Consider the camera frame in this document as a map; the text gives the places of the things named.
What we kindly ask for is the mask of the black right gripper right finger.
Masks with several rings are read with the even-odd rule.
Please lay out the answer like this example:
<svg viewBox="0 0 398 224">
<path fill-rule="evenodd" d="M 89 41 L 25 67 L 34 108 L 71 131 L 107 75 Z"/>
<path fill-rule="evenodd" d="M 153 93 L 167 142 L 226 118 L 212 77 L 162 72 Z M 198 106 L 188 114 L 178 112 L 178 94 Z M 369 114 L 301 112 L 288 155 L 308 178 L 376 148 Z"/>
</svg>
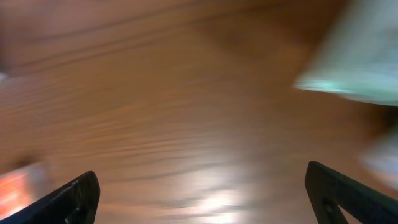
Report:
<svg viewBox="0 0 398 224">
<path fill-rule="evenodd" d="M 397 223 L 397 201 L 317 161 L 308 163 L 305 188 L 319 224 Z"/>
</svg>

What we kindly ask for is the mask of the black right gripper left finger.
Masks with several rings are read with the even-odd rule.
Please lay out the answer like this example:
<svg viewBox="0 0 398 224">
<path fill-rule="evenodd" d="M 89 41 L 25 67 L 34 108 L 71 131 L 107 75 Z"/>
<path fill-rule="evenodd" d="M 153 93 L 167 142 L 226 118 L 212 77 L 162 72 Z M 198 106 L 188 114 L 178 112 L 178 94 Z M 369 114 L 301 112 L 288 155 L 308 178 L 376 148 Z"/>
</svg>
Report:
<svg viewBox="0 0 398 224">
<path fill-rule="evenodd" d="M 93 171 L 85 172 L 1 224 L 94 224 L 100 185 Z"/>
</svg>

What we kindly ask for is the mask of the orange Kleenex tissue pack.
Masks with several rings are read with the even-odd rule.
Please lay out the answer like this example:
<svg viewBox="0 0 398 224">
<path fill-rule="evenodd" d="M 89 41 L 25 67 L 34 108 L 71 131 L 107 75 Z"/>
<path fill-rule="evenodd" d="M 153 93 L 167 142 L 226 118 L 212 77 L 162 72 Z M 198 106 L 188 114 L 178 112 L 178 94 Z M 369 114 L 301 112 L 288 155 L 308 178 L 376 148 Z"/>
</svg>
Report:
<svg viewBox="0 0 398 224">
<path fill-rule="evenodd" d="M 47 171 L 40 163 L 1 174 L 1 220 L 47 195 L 50 187 Z"/>
</svg>

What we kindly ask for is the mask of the teal Kleenex tissue pack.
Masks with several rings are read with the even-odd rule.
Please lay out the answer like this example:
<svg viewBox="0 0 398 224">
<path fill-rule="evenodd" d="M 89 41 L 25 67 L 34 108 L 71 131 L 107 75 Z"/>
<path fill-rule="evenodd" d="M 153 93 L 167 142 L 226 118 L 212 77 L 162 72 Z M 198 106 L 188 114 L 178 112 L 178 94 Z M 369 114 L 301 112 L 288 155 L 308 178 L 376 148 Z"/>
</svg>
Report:
<svg viewBox="0 0 398 224">
<path fill-rule="evenodd" d="M 397 0 L 351 1 L 295 87 L 397 106 Z"/>
</svg>

